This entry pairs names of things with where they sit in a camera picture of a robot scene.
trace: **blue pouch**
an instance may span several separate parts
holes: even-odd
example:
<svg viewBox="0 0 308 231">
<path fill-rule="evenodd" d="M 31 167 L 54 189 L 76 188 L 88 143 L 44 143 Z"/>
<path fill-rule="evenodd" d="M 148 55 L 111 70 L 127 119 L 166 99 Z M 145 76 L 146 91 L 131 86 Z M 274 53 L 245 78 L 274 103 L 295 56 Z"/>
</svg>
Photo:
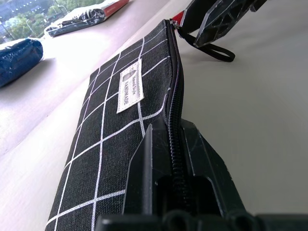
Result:
<svg viewBox="0 0 308 231">
<path fill-rule="evenodd" d="M 43 46 L 36 39 L 19 39 L 0 45 L 0 87 L 18 79 L 43 58 Z"/>
</svg>

